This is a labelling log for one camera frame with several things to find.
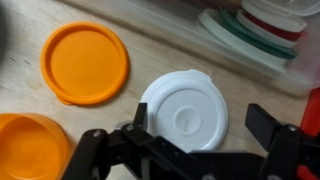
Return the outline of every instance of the clamp jaw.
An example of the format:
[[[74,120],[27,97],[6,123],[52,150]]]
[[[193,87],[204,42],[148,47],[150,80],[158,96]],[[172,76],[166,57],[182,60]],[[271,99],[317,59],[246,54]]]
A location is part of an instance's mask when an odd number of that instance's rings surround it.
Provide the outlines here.
[[[140,103],[132,124],[108,134],[85,132],[63,180],[104,180],[111,167],[124,164],[137,179],[286,180],[297,179],[299,164],[320,177],[320,136],[305,135],[294,125],[281,125],[257,104],[250,104],[246,127],[269,152],[185,153],[163,137],[146,132],[147,104]]]

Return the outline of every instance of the white lid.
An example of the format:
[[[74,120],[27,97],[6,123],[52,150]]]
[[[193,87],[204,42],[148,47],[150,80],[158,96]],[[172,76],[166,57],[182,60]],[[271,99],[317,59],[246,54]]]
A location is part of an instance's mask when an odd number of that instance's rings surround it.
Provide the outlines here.
[[[307,23],[299,16],[279,16],[254,5],[249,0],[243,0],[241,5],[243,9],[261,21],[285,31],[301,32],[307,26]]]
[[[260,1],[273,6],[274,9],[298,16],[310,16],[320,12],[320,0],[252,0],[252,2],[253,1]]]
[[[213,150],[222,141],[228,124],[223,97],[206,74],[177,71],[161,76],[145,91],[148,128],[185,152]]]

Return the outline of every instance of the plastic lid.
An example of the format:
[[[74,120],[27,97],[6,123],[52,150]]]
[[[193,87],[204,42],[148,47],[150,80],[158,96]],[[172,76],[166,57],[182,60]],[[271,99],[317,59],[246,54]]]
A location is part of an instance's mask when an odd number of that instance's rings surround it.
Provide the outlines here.
[[[219,9],[221,17],[223,19],[222,26],[236,35],[243,41],[269,53],[274,56],[283,59],[293,59],[297,56],[297,53],[292,49],[285,48],[270,42],[269,40],[249,31],[242,26],[235,16],[231,15],[225,8]]]
[[[125,46],[99,24],[76,22],[57,29],[42,50],[44,79],[64,104],[90,105],[114,96],[126,82]]]
[[[250,31],[256,33],[257,35],[264,37],[264,38],[268,39],[270,42],[273,42],[279,46],[283,46],[283,47],[287,47],[287,48],[291,48],[297,44],[297,42],[289,41],[287,39],[284,39],[280,36],[273,34],[270,31],[267,31],[266,29],[260,27],[256,23],[250,21],[250,19],[246,15],[247,15],[247,13],[244,10],[242,10],[242,9],[239,10],[237,13],[237,20],[244,27],[246,27]]]
[[[251,21],[252,23],[258,25],[259,27],[269,31],[270,33],[277,35],[281,38],[284,38],[286,40],[289,41],[297,41],[304,32],[289,32],[289,31],[285,31],[282,29],[278,29],[276,27],[273,27],[259,19],[257,19],[256,17],[252,16],[250,13],[243,11],[243,15],[245,16],[245,18],[247,18],[249,21]]]
[[[249,0],[243,0],[241,4],[243,9],[256,18],[279,29],[289,32],[301,32],[307,26],[307,23],[299,16],[279,16],[255,6]]]
[[[261,7],[278,12],[283,15],[295,14],[298,16],[310,16],[320,12],[319,0],[250,0],[251,2],[259,2]]]
[[[148,103],[148,132],[184,150],[213,150],[228,124],[223,97],[206,74],[177,71],[154,81],[142,96]]]
[[[199,14],[199,21],[210,33],[212,33],[212,35],[226,43],[231,48],[250,58],[253,63],[256,62],[265,65],[271,68],[275,73],[285,72],[282,66],[287,62],[287,60],[266,53],[233,35],[219,24],[223,21],[219,12],[212,9],[205,9],[201,14]]]

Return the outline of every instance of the countertop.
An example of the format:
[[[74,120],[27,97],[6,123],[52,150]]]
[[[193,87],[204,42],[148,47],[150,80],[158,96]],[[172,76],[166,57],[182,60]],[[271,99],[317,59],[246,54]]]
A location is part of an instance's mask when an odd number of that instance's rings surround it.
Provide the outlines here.
[[[0,109],[2,113],[32,112],[59,123],[71,142],[92,128],[112,132],[117,123],[132,120],[146,88],[158,77],[173,71],[197,69],[211,76],[223,95],[229,116],[227,135],[218,150],[265,151],[245,128],[249,103],[258,103],[281,122],[299,125],[308,97],[293,97],[237,74],[224,66],[150,39],[105,19],[57,1],[2,0],[8,44],[0,61]],[[56,28],[73,21],[92,21],[114,31],[130,56],[130,76],[115,98],[94,107],[62,104],[45,83],[40,54],[47,37]],[[110,179],[132,179],[122,167]]]

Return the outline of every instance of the orange plastic bowl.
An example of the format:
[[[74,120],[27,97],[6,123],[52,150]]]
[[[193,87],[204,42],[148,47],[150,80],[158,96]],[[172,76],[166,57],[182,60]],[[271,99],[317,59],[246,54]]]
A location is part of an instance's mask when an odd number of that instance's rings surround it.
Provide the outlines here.
[[[60,126],[38,114],[0,115],[0,179],[59,179],[68,156]]]

